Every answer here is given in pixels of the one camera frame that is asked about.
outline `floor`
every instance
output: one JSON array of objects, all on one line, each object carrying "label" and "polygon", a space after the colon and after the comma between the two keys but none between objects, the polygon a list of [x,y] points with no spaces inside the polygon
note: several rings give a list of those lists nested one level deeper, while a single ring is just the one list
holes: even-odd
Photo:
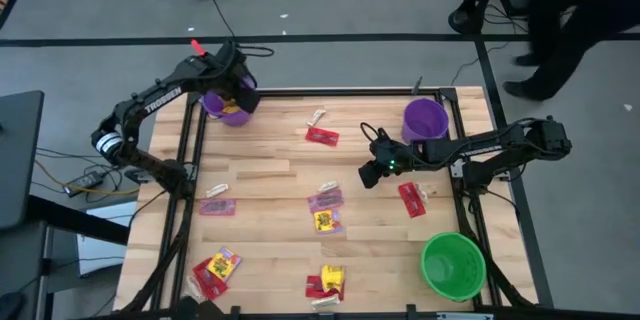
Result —
[{"label": "floor", "polygon": [[[446,23],[461,0],[218,0],[236,35],[368,33],[453,34]],[[510,34],[510,25],[485,24],[484,34]],[[2,94],[45,92],[39,146],[92,154],[89,135],[113,105],[166,76],[192,53],[188,45],[93,46],[81,39],[226,36],[213,4],[204,0],[18,0],[0,39],[80,39],[82,46],[0,47]],[[449,85],[458,67],[477,57],[471,41],[334,41],[266,44],[276,56],[252,58],[261,87]],[[73,41],[64,45],[73,45]],[[486,47],[501,45],[487,42]],[[216,45],[207,45],[215,50]],[[511,65],[526,52],[516,41],[489,54],[495,81],[525,79]],[[554,304],[558,308],[640,312],[640,203],[634,180],[640,150],[640,91],[635,61],[640,42],[606,41],[592,49],[568,85],[534,104],[498,90],[507,121],[553,115],[573,141],[560,162],[532,162],[523,176]],[[456,85],[485,86],[479,63]],[[148,146],[152,120],[143,125]],[[79,160],[46,161],[61,179],[79,176]],[[36,172],[34,180],[51,184]],[[87,208],[34,186],[32,192]],[[108,199],[104,203],[122,201]],[[54,318],[88,316],[115,290],[117,271],[82,281],[56,296]],[[110,308],[105,307],[102,313]]]}]

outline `pink candy packet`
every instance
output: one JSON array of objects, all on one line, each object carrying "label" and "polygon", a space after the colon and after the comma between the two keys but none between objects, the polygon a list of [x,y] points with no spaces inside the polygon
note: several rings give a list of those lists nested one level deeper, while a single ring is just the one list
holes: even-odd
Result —
[{"label": "pink candy packet", "polygon": [[342,190],[340,189],[334,189],[313,195],[308,197],[307,200],[309,201],[309,210],[312,213],[337,208],[344,204]]},{"label": "pink candy packet", "polygon": [[200,215],[231,216],[236,213],[236,199],[208,198],[200,200]]}]

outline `green bucket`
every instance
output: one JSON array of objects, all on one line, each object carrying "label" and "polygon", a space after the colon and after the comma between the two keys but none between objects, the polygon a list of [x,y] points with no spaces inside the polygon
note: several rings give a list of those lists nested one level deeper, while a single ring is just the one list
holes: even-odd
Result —
[{"label": "green bucket", "polygon": [[467,237],[454,232],[432,237],[422,250],[420,266],[429,286],[453,301],[474,297],[487,277],[480,249]]}]

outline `desk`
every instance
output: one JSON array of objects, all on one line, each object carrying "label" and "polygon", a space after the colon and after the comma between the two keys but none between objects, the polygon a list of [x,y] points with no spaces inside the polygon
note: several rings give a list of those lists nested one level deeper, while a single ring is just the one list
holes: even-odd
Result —
[{"label": "desk", "polygon": [[[491,130],[482,88],[456,88],[456,93],[466,134]],[[425,241],[437,233],[458,230],[448,170],[383,178],[370,190],[358,176],[358,167],[372,158],[360,122],[384,127],[400,140],[403,109],[411,99],[406,95],[266,97],[244,127],[230,128],[207,119],[196,198],[203,198],[214,185],[228,183],[230,190],[223,197],[237,198],[237,210],[233,217],[203,217],[197,214],[196,204],[185,273],[221,246],[242,256],[242,264],[229,279],[229,290],[216,299],[225,313],[232,305],[241,306],[242,313],[309,312],[306,276],[319,274],[323,264],[347,266],[345,301],[332,311],[402,312],[407,304],[416,304],[418,311],[472,309],[471,301],[455,303],[436,295],[419,270]],[[158,113],[150,148],[153,155],[176,156],[185,101],[183,96]],[[318,108],[327,110],[318,126],[340,133],[335,148],[304,140],[305,122]],[[453,118],[451,105],[445,103],[445,108]],[[192,119],[187,152],[194,150],[197,117]],[[455,130],[451,122],[453,136]],[[316,235],[306,198],[330,180],[340,182],[345,197],[339,208],[345,229]],[[425,216],[410,219],[407,215],[397,192],[397,186],[407,181],[427,187]],[[143,186],[138,206],[160,190],[157,184]],[[509,197],[506,183],[496,180],[491,190]],[[115,309],[132,299],[156,265],[167,200],[168,196],[159,198],[133,223]],[[517,289],[535,302],[513,207],[490,195],[481,201],[494,260]],[[181,215],[176,217],[176,228]],[[173,269],[167,274],[165,306]],[[486,288],[482,297],[488,303]]]}]

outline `purple bucket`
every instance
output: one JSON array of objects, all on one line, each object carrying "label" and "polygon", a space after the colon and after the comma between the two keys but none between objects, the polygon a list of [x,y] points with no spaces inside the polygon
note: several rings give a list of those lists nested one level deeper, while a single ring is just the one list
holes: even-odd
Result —
[{"label": "purple bucket", "polygon": [[406,143],[413,140],[439,139],[447,133],[448,128],[447,111],[433,100],[414,100],[404,109],[402,139]]},{"label": "purple bucket", "polygon": [[209,115],[219,118],[225,125],[242,126],[251,119],[251,114],[242,109],[234,113],[222,112],[222,109],[224,109],[224,100],[213,91],[206,93],[200,101]]}]

